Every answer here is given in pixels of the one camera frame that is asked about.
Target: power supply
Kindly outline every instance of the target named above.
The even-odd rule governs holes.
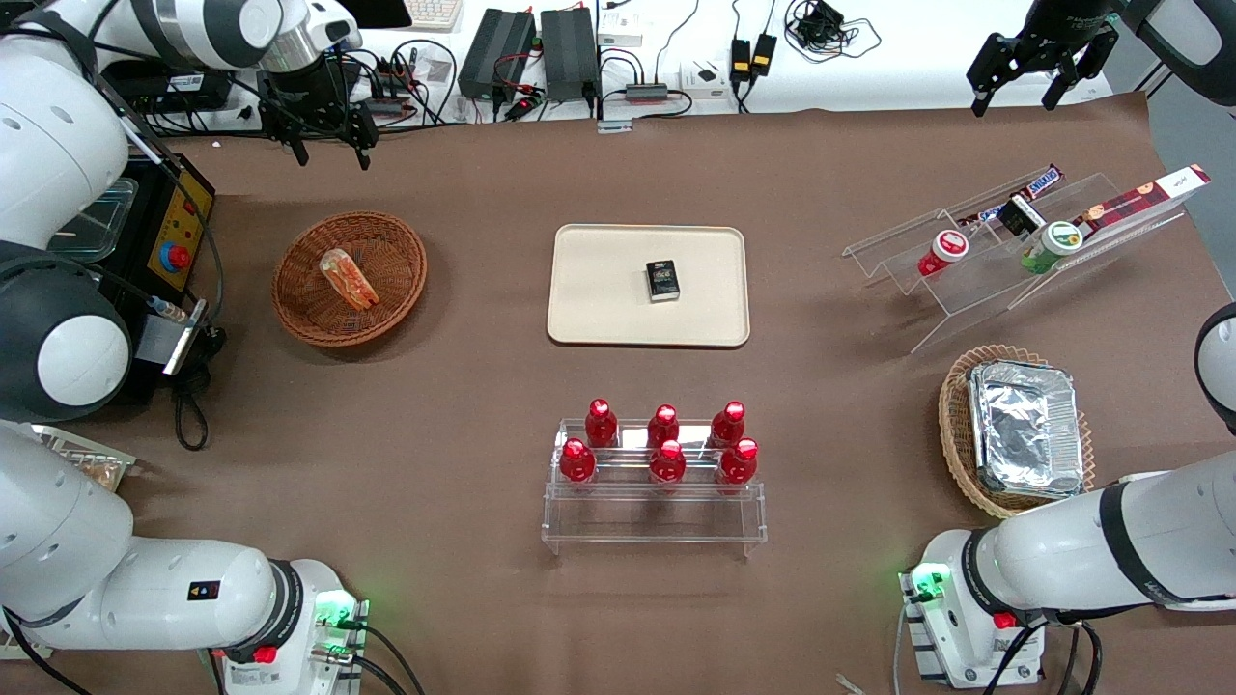
[[[545,90],[550,101],[599,96],[592,10],[578,7],[541,12],[541,46],[545,49]]]
[[[530,12],[486,10],[460,69],[460,93],[468,99],[493,99],[494,90],[501,89],[503,100],[512,101],[515,90],[502,80],[519,83],[535,36],[536,22]],[[498,62],[508,56],[520,57]]]

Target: bread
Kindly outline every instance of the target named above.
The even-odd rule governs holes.
[[[342,249],[331,249],[323,254],[318,267],[335,292],[353,309],[363,312],[379,302],[378,293],[373,291],[370,281],[365,279],[365,273]]]

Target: foil container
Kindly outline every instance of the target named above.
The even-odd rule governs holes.
[[[1068,373],[1001,360],[970,370],[969,386],[984,487],[1051,500],[1084,491],[1077,393]]]

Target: white table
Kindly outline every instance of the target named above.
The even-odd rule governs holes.
[[[548,4],[534,5],[538,15],[545,9],[560,9],[565,0],[549,0]],[[695,0],[633,0],[622,7],[624,11],[639,14],[644,31],[643,47],[629,48],[643,61],[648,79],[651,80],[655,69],[656,53],[665,45],[666,37],[690,12]],[[847,19],[866,17],[879,32],[883,43],[861,58],[837,58],[823,64],[811,64],[803,61],[794,47],[786,45],[782,36],[784,15],[794,0],[774,0],[772,20],[769,33],[776,36],[777,48],[772,59],[770,74],[761,78],[750,98],[748,108],[754,113],[786,113],[803,109],[826,109],[833,111],[891,110],[891,109],[947,109],[968,108],[973,101],[970,85],[965,72],[978,54],[984,40],[991,32],[1006,36],[1015,35],[1025,21],[1031,0],[880,0],[879,2],[860,2],[858,0],[837,0],[832,2]],[[596,12],[595,0],[588,1]],[[510,11],[523,11],[529,0],[465,0],[462,15],[455,30],[446,32],[403,31],[403,30],[363,30],[363,48],[387,57],[400,42],[409,38],[430,38],[449,47],[462,66],[468,46],[481,16],[487,7],[499,7]],[[764,28],[769,12],[765,0],[738,0],[742,12],[739,37],[750,40]],[[729,41],[734,33],[734,14],[730,0],[700,0],[700,10],[681,31],[661,59],[660,78],[670,89],[679,87],[679,66],[685,61],[721,61],[728,69]],[[861,51],[868,41],[874,41],[869,32],[863,32],[852,47]],[[428,61],[446,59],[444,52],[418,45],[418,78],[424,79]],[[372,58],[358,56],[372,63]],[[625,87],[630,79],[630,68],[619,62],[611,62],[604,70],[604,93]],[[524,73],[525,83],[544,84],[544,70],[534,63]],[[1032,74],[1006,85],[993,101],[999,106],[1037,105],[1042,99],[1051,77]],[[444,83],[430,83],[430,103],[436,108],[442,100]],[[1110,95],[1111,87],[1106,78],[1099,77],[1079,84],[1069,92],[1062,104],[1089,101]],[[367,94],[367,88],[358,88],[356,96]],[[256,99],[239,89],[234,90],[229,108],[204,114],[204,121],[215,129],[256,129],[257,116],[248,121],[240,120],[236,114],[243,106],[256,105]],[[485,121],[492,117],[488,104],[481,104]],[[634,115],[672,111],[676,104],[660,106],[630,106],[620,96],[613,96],[606,104],[607,119],[627,119]],[[691,114],[733,114],[737,104],[733,96],[723,100],[696,100]],[[588,109],[582,101],[551,105],[545,113],[545,120],[587,117]],[[446,101],[442,116],[446,120],[471,122],[475,120],[472,105],[459,96],[457,90]],[[172,116],[184,122],[183,116]],[[533,120],[535,115],[524,120]]]

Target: green-lidded jar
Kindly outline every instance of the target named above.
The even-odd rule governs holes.
[[[1043,228],[1035,245],[1021,256],[1021,265],[1035,275],[1052,270],[1056,261],[1082,249],[1082,230],[1070,223],[1052,223]]]

